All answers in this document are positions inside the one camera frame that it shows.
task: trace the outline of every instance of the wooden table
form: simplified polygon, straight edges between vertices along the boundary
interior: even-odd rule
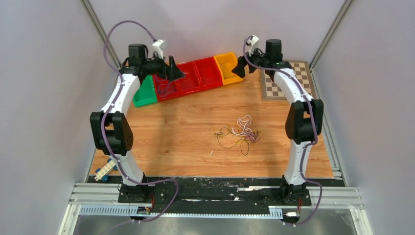
[[[290,150],[285,134],[289,107],[286,100],[262,100],[258,71],[217,89],[140,108],[131,104],[127,120],[134,133],[133,153],[147,176],[281,177]],[[246,114],[263,139],[244,156],[239,146],[219,146],[212,128],[218,131]],[[221,143],[229,146],[234,140]],[[97,150],[91,175],[107,159]],[[311,149],[306,176],[333,178],[322,136]]]

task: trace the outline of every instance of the checkered board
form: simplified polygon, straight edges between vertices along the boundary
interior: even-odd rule
[[[311,79],[310,69],[307,61],[290,61],[296,74],[297,80],[313,97],[316,97],[313,80]],[[279,88],[264,71],[261,71],[261,87],[263,99],[286,99],[281,88]]]

